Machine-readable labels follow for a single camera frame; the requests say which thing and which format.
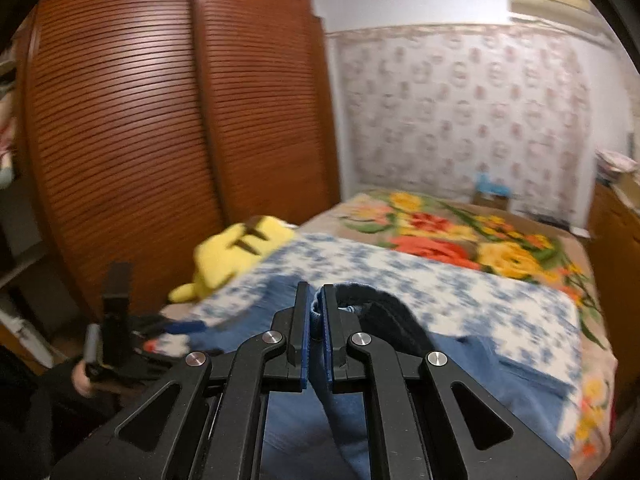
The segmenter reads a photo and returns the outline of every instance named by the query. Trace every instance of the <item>bedspread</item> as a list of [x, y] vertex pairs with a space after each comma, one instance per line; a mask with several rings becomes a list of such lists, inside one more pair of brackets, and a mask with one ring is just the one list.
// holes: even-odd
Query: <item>bedspread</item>
[[[209, 326], [252, 306], [274, 274], [301, 276], [313, 286], [358, 282], [395, 295], [431, 332], [490, 336], [497, 352], [574, 386], [558, 420], [571, 444], [579, 415], [579, 319], [569, 297], [533, 283], [446, 265], [327, 234], [300, 234], [259, 266], [194, 307]], [[180, 354], [163, 336], [159, 351]]]
[[581, 331], [580, 421], [571, 463], [588, 478], [610, 451], [614, 372], [593, 274], [570, 234], [491, 208], [374, 189], [318, 215], [300, 232], [324, 232], [560, 290]]

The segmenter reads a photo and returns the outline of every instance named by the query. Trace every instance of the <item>air conditioner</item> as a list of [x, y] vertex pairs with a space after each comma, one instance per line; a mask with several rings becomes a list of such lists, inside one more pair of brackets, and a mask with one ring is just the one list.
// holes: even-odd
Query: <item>air conditioner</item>
[[589, 0], [510, 0], [510, 10], [597, 34], [604, 24]]

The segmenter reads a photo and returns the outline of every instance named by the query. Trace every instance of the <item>wardrobe door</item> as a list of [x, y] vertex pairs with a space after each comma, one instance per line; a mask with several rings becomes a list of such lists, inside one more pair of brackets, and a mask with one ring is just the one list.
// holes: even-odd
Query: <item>wardrobe door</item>
[[191, 0], [42, 0], [23, 46], [40, 225], [95, 313], [110, 262], [134, 266], [131, 310], [157, 310], [223, 227], [192, 25]]
[[311, 20], [309, 0], [204, 0], [212, 143], [231, 221], [302, 223], [335, 203]]

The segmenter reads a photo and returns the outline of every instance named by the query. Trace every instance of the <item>patterned curtain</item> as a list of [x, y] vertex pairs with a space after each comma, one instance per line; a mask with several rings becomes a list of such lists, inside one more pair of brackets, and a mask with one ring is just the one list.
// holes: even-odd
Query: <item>patterned curtain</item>
[[487, 171], [526, 205], [573, 211], [591, 114], [564, 32], [424, 25], [332, 37], [361, 184], [463, 200]]

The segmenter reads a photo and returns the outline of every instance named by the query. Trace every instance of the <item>metal screw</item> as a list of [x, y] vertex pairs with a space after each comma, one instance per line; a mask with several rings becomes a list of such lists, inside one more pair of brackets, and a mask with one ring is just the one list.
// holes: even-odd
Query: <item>metal screw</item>
[[351, 342], [354, 345], [366, 346], [371, 343], [371, 336], [366, 332], [356, 332], [351, 336]]
[[444, 366], [448, 361], [447, 356], [442, 352], [431, 352], [429, 355], [427, 355], [427, 360], [433, 366]]
[[279, 343], [282, 340], [282, 334], [277, 330], [267, 330], [267, 332], [262, 334], [262, 340], [271, 345]]
[[207, 356], [204, 355], [202, 352], [191, 352], [185, 358], [185, 361], [187, 361], [187, 364], [189, 366], [200, 366], [201, 364], [204, 364], [204, 361], [206, 360], [207, 360]]

